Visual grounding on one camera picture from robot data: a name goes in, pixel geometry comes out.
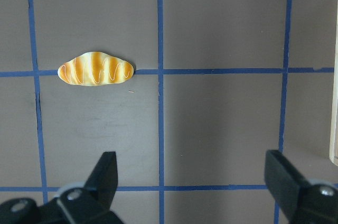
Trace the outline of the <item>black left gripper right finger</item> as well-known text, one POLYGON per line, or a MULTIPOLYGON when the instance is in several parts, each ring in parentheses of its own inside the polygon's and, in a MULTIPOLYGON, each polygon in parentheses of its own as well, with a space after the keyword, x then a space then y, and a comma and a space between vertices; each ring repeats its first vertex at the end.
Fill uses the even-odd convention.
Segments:
POLYGON ((337 223, 336 186, 307 179, 280 151, 266 151, 264 180, 289 223, 337 223))

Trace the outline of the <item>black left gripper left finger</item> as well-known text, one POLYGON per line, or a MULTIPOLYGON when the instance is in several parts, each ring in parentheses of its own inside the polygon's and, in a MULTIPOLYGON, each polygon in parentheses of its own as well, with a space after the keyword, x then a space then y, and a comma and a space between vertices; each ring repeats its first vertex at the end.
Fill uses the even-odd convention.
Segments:
POLYGON ((104 152, 84 186, 38 206, 31 198, 1 203, 1 223, 123 223, 110 207, 118 185, 115 152, 104 152))

